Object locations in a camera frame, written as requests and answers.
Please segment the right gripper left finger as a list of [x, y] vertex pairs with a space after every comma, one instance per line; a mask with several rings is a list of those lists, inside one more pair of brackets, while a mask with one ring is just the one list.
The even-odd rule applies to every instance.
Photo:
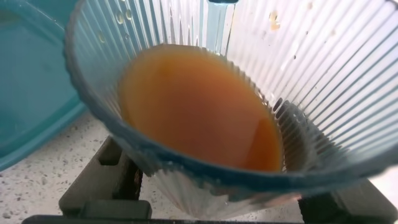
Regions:
[[107, 137], [58, 205], [66, 217], [150, 218], [150, 203], [139, 200], [142, 176], [136, 164]]

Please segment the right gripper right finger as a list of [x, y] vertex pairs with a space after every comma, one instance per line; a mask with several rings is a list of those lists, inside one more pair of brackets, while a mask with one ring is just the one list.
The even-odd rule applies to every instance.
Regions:
[[368, 180], [298, 201], [305, 223], [394, 223], [396, 207]]

